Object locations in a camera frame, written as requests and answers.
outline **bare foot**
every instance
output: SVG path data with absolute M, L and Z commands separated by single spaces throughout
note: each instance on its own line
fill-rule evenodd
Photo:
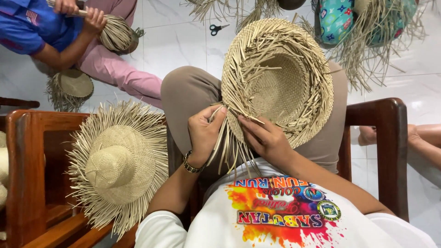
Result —
M 360 146 L 374 145 L 377 143 L 377 130 L 373 127 L 360 126 Z

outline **wristwatch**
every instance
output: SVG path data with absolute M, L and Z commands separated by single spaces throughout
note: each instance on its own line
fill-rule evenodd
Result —
M 183 159 L 184 160 L 184 168 L 190 173 L 201 172 L 205 168 L 206 165 L 204 164 L 201 168 L 195 168 L 195 167 L 192 167 L 191 165 L 189 165 L 187 162 L 187 159 L 188 159 L 188 156 L 190 156 L 190 154 L 191 154 L 191 150 L 188 151 L 187 154 L 185 154 L 185 156 L 184 156 L 184 159 Z

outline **black scissors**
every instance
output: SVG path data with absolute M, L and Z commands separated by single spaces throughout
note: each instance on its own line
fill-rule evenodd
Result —
M 230 24 L 224 25 L 224 26 L 216 26 L 214 24 L 210 25 L 211 36 L 215 36 L 219 30 L 221 30 L 221 29 L 223 29 L 223 28 L 225 28 L 225 27 L 227 27 L 229 25 Z

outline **white tile floor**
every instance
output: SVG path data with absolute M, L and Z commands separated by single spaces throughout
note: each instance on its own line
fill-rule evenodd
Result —
M 250 10 L 251 4 L 244 9 Z M 234 18 L 194 21 L 190 7 L 184 0 L 140 0 L 133 28 L 142 27 L 146 34 L 131 55 L 124 56 L 138 70 L 148 71 L 164 78 L 171 70 L 192 65 L 221 77 L 224 54 L 235 36 Z M 292 20 L 295 13 L 314 21 L 309 1 L 295 11 L 285 11 L 279 17 Z M 407 105 L 408 121 L 412 124 L 441 123 L 441 15 L 428 8 L 422 18 L 426 33 L 424 42 L 415 41 L 401 57 L 393 56 L 394 65 L 402 73 L 390 68 L 385 80 L 387 87 L 372 85 L 373 92 L 352 92 L 348 104 L 387 97 L 401 98 Z M 231 25 L 212 37 L 210 24 Z M 41 110 L 53 110 L 44 95 L 46 76 L 40 73 L 27 56 L 19 56 L 0 46 L 0 96 L 37 100 Z M 93 111 L 100 102 L 128 100 L 125 92 L 101 82 L 94 82 L 94 95 L 83 111 Z M 10 108 L 0 109 L 0 114 Z M 376 146 L 360 147 L 356 141 L 358 127 L 351 129 L 353 181 L 378 197 Z M 441 248 L 441 172 L 416 158 L 408 166 L 408 199 L 411 223 L 427 232 Z M 109 240 L 97 247 L 109 247 Z

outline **white t-shirt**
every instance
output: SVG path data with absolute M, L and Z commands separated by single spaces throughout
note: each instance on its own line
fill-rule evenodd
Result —
M 344 197 L 283 175 L 262 158 L 207 191 L 187 231 L 171 212 L 142 221 L 135 248 L 436 248 L 423 231 L 383 213 L 363 215 Z

